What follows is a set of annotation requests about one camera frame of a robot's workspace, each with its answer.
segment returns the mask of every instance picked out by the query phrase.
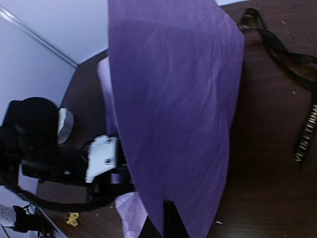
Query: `wall molding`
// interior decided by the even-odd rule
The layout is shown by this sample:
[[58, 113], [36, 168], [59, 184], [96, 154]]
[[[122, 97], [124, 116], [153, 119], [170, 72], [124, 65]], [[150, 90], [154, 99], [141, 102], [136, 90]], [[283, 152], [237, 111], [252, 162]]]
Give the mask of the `wall molding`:
[[52, 44], [49, 40], [42, 37], [38, 32], [33, 30], [31, 27], [29, 27], [27, 24], [25, 24], [22, 20], [15, 17], [13, 14], [11, 14], [8, 10], [6, 10], [4, 7], [0, 5], [0, 17], [8, 21], [9, 23], [13, 24], [14, 26], [18, 27], [21, 31], [23, 31], [25, 34], [27, 34], [29, 37], [31, 37], [33, 40], [41, 44], [43, 47], [45, 47], [47, 50], [52, 52], [54, 55], [68, 63], [74, 68], [77, 68], [79, 63], [72, 59], [70, 56], [68, 56], [66, 53], [64, 53], [62, 50], [60, 50], [58, 47], [56, 47], [54, 44]]

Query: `lavender fabric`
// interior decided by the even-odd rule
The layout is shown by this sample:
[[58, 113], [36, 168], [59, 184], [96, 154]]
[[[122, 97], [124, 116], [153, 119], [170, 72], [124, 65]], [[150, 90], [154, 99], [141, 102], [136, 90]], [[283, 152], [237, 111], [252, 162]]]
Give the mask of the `lavender fabric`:
[[122, 218], [124, 238], [138, 238], [148, 216], [137, 192], [115, 199], [115, 207]]
[[110, 75], [109, 58], [105, 58], [98, 64], [98, 76], [100, 79], [100, 85], [103, 91], [103, 96], [106, 105], [106, 125], [108, 134], [118, 134], [117, 121], [114, 111], [112, 83]]
[[244, 38], [213, 0], [109, 0], [116, 127], [132, 180], [163, 233], [175, 203], [206, 237], [224, 189]]

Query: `black cable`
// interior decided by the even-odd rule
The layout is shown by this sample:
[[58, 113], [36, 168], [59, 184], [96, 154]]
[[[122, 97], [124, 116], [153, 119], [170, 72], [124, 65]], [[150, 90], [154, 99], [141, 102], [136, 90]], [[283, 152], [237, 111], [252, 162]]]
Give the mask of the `black cable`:
[[94, 142], [94, 139], [88, 140], [84, 143], [84, 145], [80, 148], [80, 151], [83, 153], [83, 155], [80, 156], [80, 158], [85, 162], [88, 163], [88, 158], [84, 155], [84, 153], [88, 152], [89, 146], [91, 143]]
[[116, 197], [124, 195], [129, 192], [135, 192], [136, 189], [133, 184], [110, 184], [108, 186], [108, 193], [98, 198], [93, 198], [86, 203], [58, 203], [41, 199], [29, 191], [23, 190], [19, 185], [15, 184], [11, 177], [0, 174], [0, 182], [2, 182], [6, 189], [14, 192], [18, 197], [24, 201], [28, 201], [37, 207], [55, 211], [55, 212], [88, 212], [98, 208], [109, 205]]
[[6, 231], [6, 228], [4, 228], [3, 225], [1, 225], [1, 226], [2, 226], [2, 229], [3, 229], [4, 233], [6, 234], [6, 236], [7, 236], [8, 238], [11, 238], [11, 237], [9, 236], [8, 232]]

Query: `black object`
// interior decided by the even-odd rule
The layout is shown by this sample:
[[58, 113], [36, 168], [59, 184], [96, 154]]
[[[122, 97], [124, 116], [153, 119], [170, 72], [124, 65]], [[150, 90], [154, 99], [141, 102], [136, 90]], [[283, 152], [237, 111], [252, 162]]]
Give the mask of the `black object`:
[[[186, 228], [172, 201], [164, 202], [164, 238], [189, 238]], [[162, 238], [156, 227], [147, 217], [139, 238]]]
[[[249, 24], [250, 20], [254, 20], [256, 26]], [[306, 121], [301, 128], [297, 140], [294, 144], [293, 153], [295, 161], [299, 166], [302, 166], [309, 151], [311, 141], [315, 134], [316, 122], [317, 122], [317, 82], [312, 82], [305, 79], [295, 72], [290, 70], [285, 61], [280, 55], [284, 55], [299, 65], [317, 64], [317, 58], [310, 55], [303, 55], [290, 52], [285, 45], [275, 36], [272, 32], [268, 31], [261, 14], [254, 8], [247, 8], [242, 15], [242, 18], [238, 24], [239, 29], [243, 33], [251, 31], [257, 31], [262, 37], [264, 46], [269, 56], [276, 62], [276, 64], [288, 73], [294, 80], [299, 82], [303, 87], [310, 91], [313, 96], [311, 100], [311, 107], [308, 112]]]
[[27, 233], [28, 231], [50, 231], [49, 222], [40, 215], [26, 214], [26, 211], [18, 206], [13, 206], [16, 222], [12, 228], [16, 232]]
[[[116, 197], [135, 191], [130, 183], [111, 184], [110, 173], [85, 183], [87, 156], [83, 150], [58, 147], [58, 109], [44, 98], [12, 101], [0, 127], [0, 185], [35, 206], [58, 212], [83, 212], [108, 205]], [[88, 202], [62, 204], [46, 201], [17, 184], [19, 166], [24, 175], [87, 188]]]

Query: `black camera strap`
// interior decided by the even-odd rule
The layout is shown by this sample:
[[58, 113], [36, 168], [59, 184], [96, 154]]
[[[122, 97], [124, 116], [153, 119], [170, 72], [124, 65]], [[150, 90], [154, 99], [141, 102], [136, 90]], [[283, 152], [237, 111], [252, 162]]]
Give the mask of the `black camera strap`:
[[[251, 20], [255, 21], [255, 26], [250, 24]], [[269, 56], [274, 60], [274, 62], [282, 70], [288, 73], [294, 80], [299, 82], [303, 87], [313, 94], [310, 110], [307, 114], [305, 123], [303, 124], [297, 136], [297, 140], [293, 148], [295, 161], [299, 166], [302, 166], [308, 155], [309, 147], [312, 143], [312, 139], [316, 130], [317, 83], [303, 78], [290, 70], [280, 55], [284, 55], [289, 59], [292, 59], [299, 65], [317, 64], [317, 58], [310, 55], [290, 52], [275, 34], [267, 30], [261, 14], [254, 8], [247, 8], [245, 10], [238, 27], [242, 33], [257, 31], [263, 40], [264, 46]]]

